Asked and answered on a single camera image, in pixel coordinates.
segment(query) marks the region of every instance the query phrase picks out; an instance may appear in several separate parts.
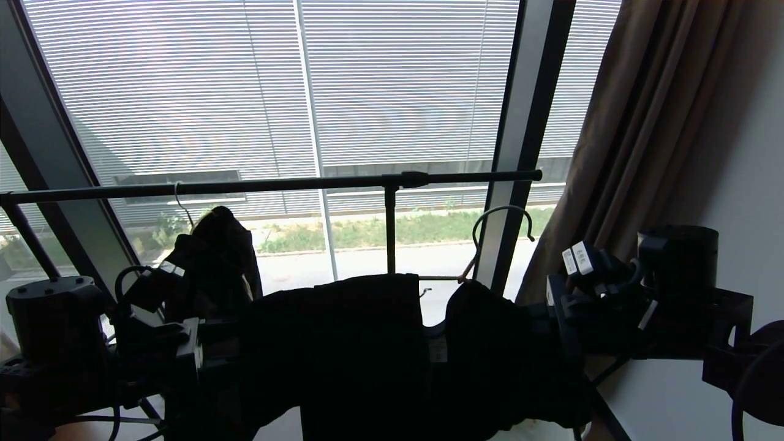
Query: white wall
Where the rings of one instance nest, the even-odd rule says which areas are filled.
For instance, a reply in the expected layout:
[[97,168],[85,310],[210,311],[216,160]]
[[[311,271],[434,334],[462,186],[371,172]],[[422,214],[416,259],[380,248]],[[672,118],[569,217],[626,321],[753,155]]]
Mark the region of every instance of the white wall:
[[[717,285],[754,295],[754,331],[784,319],[784,2],[746,7],[670,220],[719,231]],[[701,369],[635,362],[602,393],[635,441],[729,440],[731,401]],[[784,428],[745,423],[746,439],[784,439]]]

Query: clothes hanger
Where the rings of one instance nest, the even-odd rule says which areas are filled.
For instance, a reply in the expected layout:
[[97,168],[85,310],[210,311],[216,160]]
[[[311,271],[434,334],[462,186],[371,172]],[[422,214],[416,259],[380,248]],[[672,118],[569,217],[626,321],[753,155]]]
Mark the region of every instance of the clothes hanger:
[[[534,237],[531,235],[531,230],[533,229],[533,220],[531,220],[531,215],[528,214],[528,212],[525,211],[525,209],[523,209],[520,206],[516,206],[516,205],[503,205],[503,206],[497,206],[495,208],[491,208],[490,210],[487,210],[484,213],[482,213],[479,216],[479,218],[477,219],[476,223],[474,223],[474,229],[471,232],[471,238],[474,240],[474,248],[476,249],[476,252],[474,253],[474,257],[471,258],[471,261],[466,266],[466,269],[464,269],[463,272],[460,273],[460,275],[421,275],[419,277],[419,280],[420,281],[422,281],[422,280],[455,280],[457,283],[467,282],[468,281],[468,273],[471,272],[471,269],[474,268],[474,264],[476,263],[477,259],[479,258],[480,250],[479,250],[479,239],[477,238],[477,229],[479,229],[479,225],[481,225],[482,221],[487,219],[487,217],[489,215],[495,213],[496,211],[500,211],[500,210],[514,210],[514,211],[518,211],[518,212],[522,213],[522,215],[525,216],[525,219],[528,220],[528,232],[526,233],[526,235],[528,236],[528,239],[531,242],[535,241]],[[423,297],[426,292],[427,292],[426,290],[424,292],[422,292],[422,295],[420,295],[420,297]]]

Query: black garment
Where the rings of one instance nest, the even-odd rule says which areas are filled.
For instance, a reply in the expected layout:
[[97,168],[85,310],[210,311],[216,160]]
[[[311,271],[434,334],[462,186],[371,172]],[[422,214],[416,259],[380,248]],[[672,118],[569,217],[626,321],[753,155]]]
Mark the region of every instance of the black garment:
[[537,329],[542,312],[477,282],[458,288],[444,323],[448,362],[434,364],[433,436],[481,441],[527,418],[566,428],[590,420],[587,380],[565,362],[557,336]]
[[249,434],[300,406],[303,437],[411,439],[428,357],[416,275],[370,275],[263,297],[240,334]]

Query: white label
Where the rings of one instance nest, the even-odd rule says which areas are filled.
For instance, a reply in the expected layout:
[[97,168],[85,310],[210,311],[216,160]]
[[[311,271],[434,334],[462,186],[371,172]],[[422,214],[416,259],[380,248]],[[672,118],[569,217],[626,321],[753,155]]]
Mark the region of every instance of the white label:
[[642,320],[640,320],[640,324],[637,326],[640,330],[644,330],[648,325],[648,320],[651,319],[651,315],[653,315],[653,311],[656,310],[656,305],[658,304],[658,301],[651,300],[651,304],[648,305],[648,310],[642,315]]
[[584,242],[577,243],[572,247],[572,252],[575,254],[575,260],[577,261],[577,268],[580,269],[580,274],[590,274],[593,271],[593,265],[590,264],[590,259],[588,259],[586,244]]
[[572,253],[572,249],[565,250],[561,253],[561,256],[564,258],[564,265],[566,265],[566,274],[577,274],[577,264],[575,263],[575,255]]
[[430,362],[431,363],[446,363],[446,336],[431,338],[427,341],[430,347]]

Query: brown curtain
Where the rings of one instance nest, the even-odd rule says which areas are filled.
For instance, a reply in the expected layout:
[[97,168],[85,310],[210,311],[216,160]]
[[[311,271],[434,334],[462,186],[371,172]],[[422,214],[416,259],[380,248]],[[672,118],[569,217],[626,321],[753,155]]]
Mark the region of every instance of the brown curtain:
[[536,246],[518,304],[544,300],[546,276],[562,271],[561,251],[580,240],[622,259],[633,256],[637,231],[659,221],[675,188],[716,92],[742,4],[624,0],[566,189]]

